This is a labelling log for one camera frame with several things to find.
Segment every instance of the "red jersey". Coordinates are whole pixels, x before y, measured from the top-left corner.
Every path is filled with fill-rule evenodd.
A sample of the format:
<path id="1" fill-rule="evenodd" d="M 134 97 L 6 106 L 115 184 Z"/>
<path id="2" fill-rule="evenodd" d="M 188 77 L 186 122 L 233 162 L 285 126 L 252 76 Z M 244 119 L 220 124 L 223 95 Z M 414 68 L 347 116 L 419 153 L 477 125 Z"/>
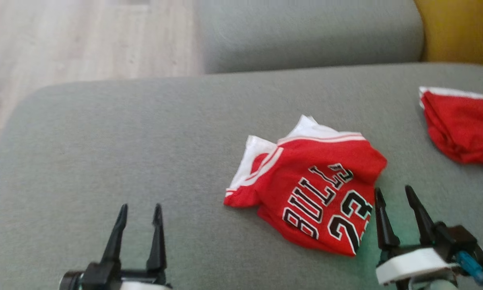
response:
<path id="1" fill-rule="evenodd" d="M 259 205 L 258 215 L 290 242 L 354 256 L 385 166 L 361 134 L 303 116 L 277 144 L 249 136 L 224 204 Z"/>

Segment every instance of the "floor plank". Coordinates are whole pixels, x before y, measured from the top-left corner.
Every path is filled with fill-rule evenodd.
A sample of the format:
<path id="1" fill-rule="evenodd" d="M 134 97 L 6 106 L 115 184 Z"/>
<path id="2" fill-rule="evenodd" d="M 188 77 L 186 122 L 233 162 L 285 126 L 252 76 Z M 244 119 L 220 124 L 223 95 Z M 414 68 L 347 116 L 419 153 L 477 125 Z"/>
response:
<path id="1" fill-rule="evenodd" d="M 44 86 L 202 73 L 195 11 L 195 0 L 0 0 L 0 134 Z"/>

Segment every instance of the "black lettering with white outline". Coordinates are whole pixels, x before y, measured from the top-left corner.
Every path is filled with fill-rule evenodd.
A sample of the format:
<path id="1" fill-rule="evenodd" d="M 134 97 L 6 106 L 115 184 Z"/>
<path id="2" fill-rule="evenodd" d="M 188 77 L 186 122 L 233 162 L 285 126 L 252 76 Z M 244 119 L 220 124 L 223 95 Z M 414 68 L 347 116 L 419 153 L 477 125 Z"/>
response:
<path id="1" fill-rule="evenodd" d="M 310 209 L 308 209 L 308 207 L 306 207 L 306 205 L 303 204 L 298 198 L 304 200 L 304 202 L 307 202 L 317 212 L 314 213 L 313 211 L 310 211 Z M 298 209 L 311 217 L 317 223 L 320 224 L 320 222 L 322 222 L 322 207 L 320 207 L 320 205 L 316 204 L 313 200 L 308 198 L 308 196 L 306 196 L 298 187 L 295 187 L 295 189 L 293 189 L 293 194 L 288 199 L 288 203 L 296 206 Z"/>
<path id="2" fill-rule="evenodd" d="M 337 173 L 337 176 L 343 180 L 344 183 L 348 183 L 349 181 L 354 178 L 354 175 L 352 174 L 352 171 L 346 170 L 341 163 L 336 163 L 332 165 L 328 165 L 328 167 L 333 170 L 333 171 L 341 171 Z"/>
<path id="3" fill-rule="evenodd" d="M 350 190 L 347 191 L 347 194 L 343 198 L 340 207 L 341 212 L 348 218 L 350 218 L 352 213 L 355 212 L 354 209 L 352 209 L 353 203 L 358 205 L 356 208 L 356 215 L 361 217 L 361 219 L 367 219 L 367 217 L 372 213 L 372 205 L 370 205 L 370 203 L 368 203 L 357 191 Z"/>
<path id="4" fill-rule="evenodd" d="M 339 191 L 341 189 L 341 186 L 343 185 L 343 182 L 340 180 L 340 178 L 335 174 L 333 175 L 333 179 L 327 177 L 324 172 L 320 171 L 316 166 L 312 166 L 309 168 L 309 171 L 318 174 L 323 180 L 327 181 L 328 183 L 331 183 L 333 187 Z"/>
<path id="5" fill-rule="evenodd" d="M 328 224 L 329 234 L 335 239 L 341 240 L 343 234 L 340 231 L 340 228 L 345 229 L 352 252 L 356 255 L 356 252 L 359 249 L 359 237 L 358 233 L 356 232 L 356 227 L 345 217 L 341 215 L 333 215 Z"/>
<path id="6" fill-rule="evenodd" d="M 295 226 L 301 232 L 309 235 L 314 239 L 318 239 L 318 230 L 312 224 L 301 218 L 297 213 L 295 213 L 289 207 L 285 207 L 283 211 L 283 220 L 288 222 L 292 226 Z"/>
<path id="7" fill-rule="evenodd" d="M 302 187 L 309 189 L 314 195 L 318 196 L 324 206 L 328 206 L 333 201 L 333 198 L 335 198 L 336 196 L 336 193 L 328 187 L 326 187 L 327 195 L 324 195 L 318 189 L 316 189 L 315 186 L 313 186 L 306 178 L 301 178 L 299 184 L 302 185 Z"/>

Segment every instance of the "gray sofa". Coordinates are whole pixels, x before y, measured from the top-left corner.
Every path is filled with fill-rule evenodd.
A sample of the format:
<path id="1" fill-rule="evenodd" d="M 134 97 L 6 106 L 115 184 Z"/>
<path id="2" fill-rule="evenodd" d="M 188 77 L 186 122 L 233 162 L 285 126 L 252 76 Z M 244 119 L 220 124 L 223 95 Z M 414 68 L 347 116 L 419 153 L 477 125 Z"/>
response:
<path id="1" fill-rule="evenodd" d="M 301 114 L 362 132 L 387 159 L 378 181 L 402 242 L 417 242 L 411 184 L 435 220 L 483 248 L 483 165 L 431 143 L 418 87 L 483 92 L 483 67 L 401 64 L 101 81 L 39 90 L 0 142 L 0 290 L 56 289 L 100 259 L 121 204 L 123 266 L 144 267 L 163 205 L 168 281 L 178 290 L 382 289 L 374 220 L 356 258 L 291 244 L 255 209 L 223 206 L 245 139 L 275 141 Z M 462 279 L 462 289 L 477 289 Z"/>
<path id="2" fill-rule="evenodd" d="M 201 0 L 206 73 L 415 62 L 413 0 Z"/>

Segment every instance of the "basketball jersey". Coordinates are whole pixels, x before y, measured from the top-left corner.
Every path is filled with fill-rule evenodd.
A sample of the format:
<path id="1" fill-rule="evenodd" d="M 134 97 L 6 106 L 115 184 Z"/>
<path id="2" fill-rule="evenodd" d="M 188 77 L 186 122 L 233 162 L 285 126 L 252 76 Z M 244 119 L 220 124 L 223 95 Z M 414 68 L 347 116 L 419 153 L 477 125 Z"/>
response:
<path id="1" fill-rule="evenodd" d="M 249 136 L 224 204 L 258 215 L 300 246 L 354 256 L 386 159 L 360 134 L 311 117 L 277 144 Z"/>

